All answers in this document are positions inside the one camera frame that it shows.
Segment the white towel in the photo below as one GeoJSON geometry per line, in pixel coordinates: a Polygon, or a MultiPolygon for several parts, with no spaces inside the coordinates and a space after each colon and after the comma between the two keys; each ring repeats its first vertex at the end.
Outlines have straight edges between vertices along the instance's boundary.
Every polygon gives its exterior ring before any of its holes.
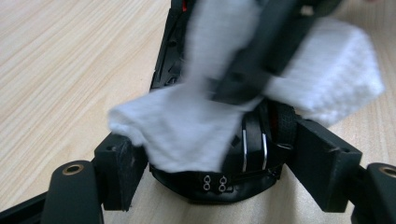
{"type": "MultiPolygon", "coordinates": [[[[118,105],[108,115],[113,133],[144,145],[149,162],[170,173],[218,172],[241,118],[260,101],[226,105],[207,97],[208,80],[221,77],[235,51],[251,39],[260,15],[257,1],[201,0],[195,7],[186,39],[184,83],[118,105]]],[[[364,32],[324,19],[283,76],[263,92],[296,106],[305,118],[329,125],[382,90],[364,32]]]]}

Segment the wooden table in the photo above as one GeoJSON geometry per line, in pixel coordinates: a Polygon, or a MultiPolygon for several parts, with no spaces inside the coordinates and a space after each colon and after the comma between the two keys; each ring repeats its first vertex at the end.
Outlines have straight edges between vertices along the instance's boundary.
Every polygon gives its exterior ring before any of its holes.
{"type": "MultiPolygon", "coordinates": [[[[48,189],[51,173],[91,160],[109,108],[149,91],[170,1],[0,2],[0,210],[48,189]]],[[[362,165],[396,164],[396,2],[347,0],[336,16],[372,37],[387,91],[331,130],[363,151],[362,165]]],[[[348,223],[324,214],[285,169],[264,193],[195,205],[146,172],[130,212],[107,223],[348,223]]]]}

